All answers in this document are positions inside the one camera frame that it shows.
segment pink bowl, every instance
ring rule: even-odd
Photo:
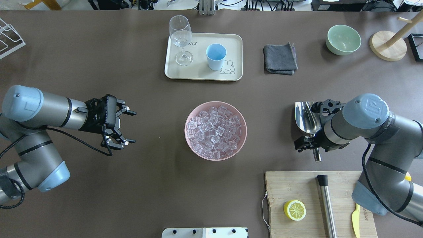
[[[219,108],[220,105],[225,106],[228,110],[230,110],[233,113],[234,116],[239,117],[239,120],[241,121],[242,134],[240,135],[240,140],[237,144],[237,149],[232,155],[227,156],[225,158],[220,158],[218,160],[213,160],[213,159],[209,159],[209,158],[206,158],[204,156],[201,156],[200,154],[198,154],[197,152],[194,151],[194,149],[191,145],[191,141],[187,136],[187,123],[190,121],[191,118],[197,116],[200,113],[200,111],[208,111],[210,107]],[[240,151],[241,148],[244,146],[245,140],[247,139],[247,124],[245,123],[245,119],[242,116],[242,114],[238,111],[238,109],[236,109],[231,104],[227,104],[225,102],[219,102],[219,101],[211,101],[211,102],[205,102],[205,103],[199,105],[188,115],[187,121],[185,122],[184,134],[185,134],[185,140],[187,141],[188,146],[191,148],[191,150],[196,155],[200,156],[203,159],[209,160],[209,161],[222,161],[222,160],[229,159],[230,157],[236,155],[238,153],[238,151]]]

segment white wire rack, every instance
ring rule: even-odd
[[[0,18],[0,59],[25,45],[22,37],[11,24]]]

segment glass stem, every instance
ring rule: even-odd
[[[186,58],[187,57],[187,54],[185,54],[185,49],[184,49],[184,47],[182,47],[182,58]]]

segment green bowl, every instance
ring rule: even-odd
[[[327,32],[326,46],[336,55],[348,55],[361,45],[360,35],[347,25],[334,25]]]

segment round wooden base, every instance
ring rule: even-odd
[[[372,35],[369,40],[369,45],[373,53],[386,61],[398,61],[404,58],[407,52],[407,45],[402,38],[397,40],[390,47],[385,44],[394,35],[394,32],[387,30],[376,32]]]

